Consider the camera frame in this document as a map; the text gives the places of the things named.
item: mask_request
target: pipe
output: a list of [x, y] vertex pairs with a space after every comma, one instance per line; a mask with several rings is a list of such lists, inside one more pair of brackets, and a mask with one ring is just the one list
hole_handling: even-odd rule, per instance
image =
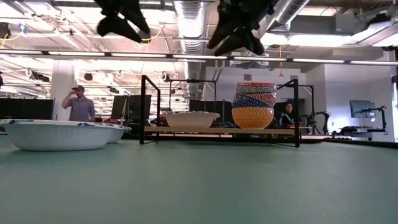
[[274, 7], [273, 15], [266, 15], [259, 22], [260, 29], [256, 32], [260, 39], [267, 31], [281, 25], [290, 24], [310, 0], [280, 0]]
[[[206, 7], [206, 2], [175, 1], [179, 37], [204, 38]], [[206, 43], [200, 40], [181, 40], [180, 44], [184, 54], [202, 54]], [[186, 79], [203, 79], [202, 64], [200, 62], [184, 62], [184, 74]], [[188, 90], [189, 95], [194, 95], [198, 92], [198, 87], [189, 85]]]

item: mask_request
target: woman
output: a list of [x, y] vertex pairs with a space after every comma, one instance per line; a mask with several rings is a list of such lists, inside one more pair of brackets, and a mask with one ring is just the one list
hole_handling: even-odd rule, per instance
[[285, 112], [279, 118], [279, 126], [281, 128], [288, 128], [289, 125], [294, 124], [293, 104], [287, 102], [285, 105]]

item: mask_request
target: metal rack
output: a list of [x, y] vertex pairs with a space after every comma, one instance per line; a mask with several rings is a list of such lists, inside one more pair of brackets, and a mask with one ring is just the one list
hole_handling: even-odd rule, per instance
[[[146, 93], [146, 83], [150, 83], [156, 90], [158, 94], [157, 99], [157, 125], [158, 127], [145, 127], [145, 117], [144, 117], [144, 108], [145, 108], [145, 93]], [[294, 89], [294, 107], [296, 108], [294, 113], [294, 121], [295, 124], [299, 123], [299, 81], [297, 79], [291, 80], [277, 89], [281, 88], [293, 88]], [[160, 90], [156, 87], [156, 85], [146, 76], [142, 76], [142, 85], [141, 85], [141, 123], [140, 123], [140, 132], [139, 132], [139, 142], [140, 144], [145, 144], [145, 140], [152, 139], [150, 136], [146, 136], [145, 132], [155, 132], [155, 141], [160, 141], [160, 139], [166, 140], [176, 140], [173, 136], [168, 136], [166, 138], [161, 138], [160, 132], [170, 132], [170, 133], [245, 133], [245, 134], [281, 134], [291, 136], [289, 139], [271, 139], [264, 138], [258, 139], [258, 141], [253, 141], [253, 139], [249, 139], [249, 142], [262, 142], [262, 143], [271, 143], [271, 144], [281, 144], [281, 143], [293, 143], [294, 147], [300, 147], [300, 130], [299, 126], [296, 125], [294, 129], [238, 129], [238, 128], [173, 128], [173, 127], [159, 127], [159, 115], [160, 115]], [[200, 140], [214, 140], [214, 137], [197, 137]], [[225, 141], [239, 141], [239, 142], [247, 142], [247, 139], [240, 138], [225, 138]]]

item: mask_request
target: wooden shelf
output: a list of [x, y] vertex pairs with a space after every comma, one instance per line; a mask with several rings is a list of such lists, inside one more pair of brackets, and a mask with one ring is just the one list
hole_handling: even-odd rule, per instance
[[145, 127], [145, 131], [171, 133], [234, 133], [234, 134], [286, 134], [294, 135], [294, 129], [240, 129], [240, 128], [194, 128], [194, 127]]

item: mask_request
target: person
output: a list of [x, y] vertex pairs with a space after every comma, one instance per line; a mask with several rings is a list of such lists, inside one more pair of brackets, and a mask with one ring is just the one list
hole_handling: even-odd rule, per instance
[[282, 113], [279, 118], [279, 126], [281, 128], [288, 128], [288, 126], [292, 124], [294, 124], [293, 104], [288, 102], [285, 105], [285, 113]]
[[95, 122], [95, 109], [94, 102], [85, 96], [85, 88], [78, 85], [72, 88], [72, 91], [62, 101], [62, 107], [70, 110], [70, 121], [92, 121]]

